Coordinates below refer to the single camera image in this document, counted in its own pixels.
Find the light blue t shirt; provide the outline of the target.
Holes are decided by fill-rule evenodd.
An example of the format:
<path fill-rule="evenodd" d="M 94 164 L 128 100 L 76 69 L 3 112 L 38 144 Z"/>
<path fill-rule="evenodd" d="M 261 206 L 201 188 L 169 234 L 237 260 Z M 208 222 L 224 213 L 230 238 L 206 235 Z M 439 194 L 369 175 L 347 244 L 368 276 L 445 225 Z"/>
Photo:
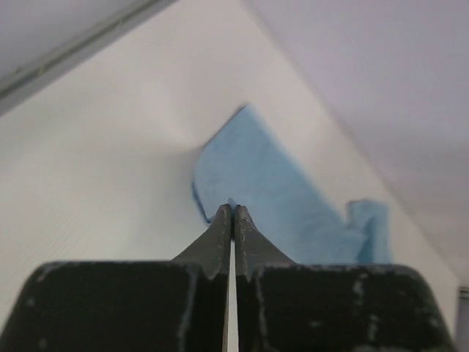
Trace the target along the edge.
<path fill-rule="evenodd" d="M 222 204 L 245 206 L 257 229 L 296 263 L 392 261 L 387 206 L 351 200 L 342 216 L 250 106 L 238 110 L 204 146 L 192 188 L 206 222 Z"/>

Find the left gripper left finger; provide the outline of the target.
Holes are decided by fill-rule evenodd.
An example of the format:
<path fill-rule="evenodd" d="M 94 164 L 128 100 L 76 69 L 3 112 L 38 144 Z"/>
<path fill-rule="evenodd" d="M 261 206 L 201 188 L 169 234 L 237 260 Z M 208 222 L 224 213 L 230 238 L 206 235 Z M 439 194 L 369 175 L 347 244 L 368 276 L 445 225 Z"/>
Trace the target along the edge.
<path fill-rule="evenodd" d="M 26 280 L 3 351 L 225 351 L 232 212 L 170 261 L 63 261 Z"/>

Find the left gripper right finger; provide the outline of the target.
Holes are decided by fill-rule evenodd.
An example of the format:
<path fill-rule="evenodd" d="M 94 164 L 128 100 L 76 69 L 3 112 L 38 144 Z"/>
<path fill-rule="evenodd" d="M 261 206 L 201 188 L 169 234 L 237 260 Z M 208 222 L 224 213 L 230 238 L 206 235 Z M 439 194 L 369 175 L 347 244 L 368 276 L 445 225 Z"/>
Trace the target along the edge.
<path fill-rule="evenodd" d="M 405 265 L 299 265 L 234 209 L 241 351 L 454 351 L 424 278 Z"/>

